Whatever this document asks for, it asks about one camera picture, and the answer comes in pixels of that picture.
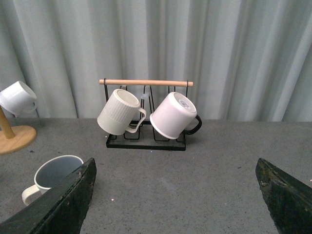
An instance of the gray table surface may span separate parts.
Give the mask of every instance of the gray table surface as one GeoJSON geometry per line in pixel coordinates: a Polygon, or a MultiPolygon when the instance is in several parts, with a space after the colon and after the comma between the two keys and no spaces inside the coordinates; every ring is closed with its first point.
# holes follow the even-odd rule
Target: gray table surface
{"type": "Polygon", "coordinates": [[[186,151],[108,149],[96,119],[11,118],[35,127],[0,156],[0,222],[24,208],[36,170],[60,155],[93,157],[97,177],[82,234],[278,233],[255,176],[262,157],[311,186],[312,123],[206,120],[186,151]]]}

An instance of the mug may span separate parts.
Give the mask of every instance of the mug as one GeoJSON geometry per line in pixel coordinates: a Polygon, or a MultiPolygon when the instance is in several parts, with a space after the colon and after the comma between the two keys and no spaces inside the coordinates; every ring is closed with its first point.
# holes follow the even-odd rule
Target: mug
{"type": "Polygon", "coordinates": [[[0,92],[0,105],[18,116],[37,108],[37,96],[25,83],[17,81],[0,92]]]}
{"type": "Polygon", "coordinates": [[[192,135],[202,125],[194,104],[177,92],[167,95],[157,109],[151,113],[150,121],[156,131],[168,139],[177,139],[182,132],[192,135]],[[194,118],[198,120],[198,124],[192,130],[185,130],[194,118]]]}
{"type": "Polygon", "coordinates": [[[146,118],[146,111],[140,107],[140,102],[132,93],[124,89],[115,89],[97,118],[97,123],[106,132],[122,135],[125,131],[135,133],[141,122],[146,118]],[[131,120],[140,111],[142,119],[136,128],[130,128],[131,120]]]}
{"type": "Polygon", "coordinates": [[[34,177],[35,184],[24,190],[21,197],[26,206],[30,204],[29,197],[37,192],[44,194],[53,186],[61,182],[70,173],[83,164],[80,157],[63,155],[44,163],[34,177]]]}

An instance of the wooden handle bar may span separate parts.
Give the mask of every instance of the wooden handle bar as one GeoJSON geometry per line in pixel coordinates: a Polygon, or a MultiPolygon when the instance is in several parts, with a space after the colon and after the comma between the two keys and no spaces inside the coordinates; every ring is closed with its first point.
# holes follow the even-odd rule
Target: wooden handle bar
{"type": "MultiPolygon", "coordinates": [[[[104,84],[104,80],[99,80],[100,84],[104,84]]],[[[173,80],[143,80],[143,79],[106,79],[105,84],[118,85],[162,85],[162,86],[181,86],[192,87],[192,81],[173,81],[173,80]]]]}

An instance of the white curtain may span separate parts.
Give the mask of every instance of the white curtain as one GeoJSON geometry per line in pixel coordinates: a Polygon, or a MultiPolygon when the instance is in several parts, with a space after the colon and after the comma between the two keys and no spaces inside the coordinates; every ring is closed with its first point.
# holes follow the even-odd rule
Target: white curtain
{"type": "Polygon", "coordinates": [[[1,0],[0,90],[95,118],[99,79],[189,80],[202,119],[311,121],[311,44],[311,0],[1,0]]]}

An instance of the mug handle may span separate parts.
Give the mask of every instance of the mug handle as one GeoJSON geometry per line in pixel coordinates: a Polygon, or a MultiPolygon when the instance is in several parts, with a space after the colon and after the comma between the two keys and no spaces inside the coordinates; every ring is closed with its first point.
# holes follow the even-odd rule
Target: mug handle
{"type": "Polygon", "coordinates": [[[146,118],[146,110],[144,110],[143,108],[139,108],[138,111],[142,112],[143,113],[143,117],[142,119],[139,121],[139,123],[137,123],[137,126],[136,128],[130,128],[130,127],[127,127],[126,128],[126,131],[128,131],[129,133],[135,133],[137,131],[137,129],[139,128],[140,124],[142,123],[142,121],[146,118]]]}
{"type": "Polygon", "coordinates": [[[32,111],[34,111],[37,108],[37,101],[33,102],[34,106],[32,106],[31,108],[27,108],[26,110],[23,110],[25,113],[30,113],[32,111]]]}
{"type": "Polygon", "coordinates": [[[202,125],[201,118],[199,117],[199,115],[197,115],[195,118],[198,120],[198,124],[191,130],[184,130],[183,133],[185,135],[192,135],[200,129],[200,127],[202,125]]]}
{"type": "Polygon", "coordinates": [[[21,194],[21,198],[23,199],[23,202],[26,206],[30,204],[29,197],[37,192],[39,192],[39,188],[37,187],[36,184],[33,186],[27,188],[24,190],[24,192],[21,194]]]}

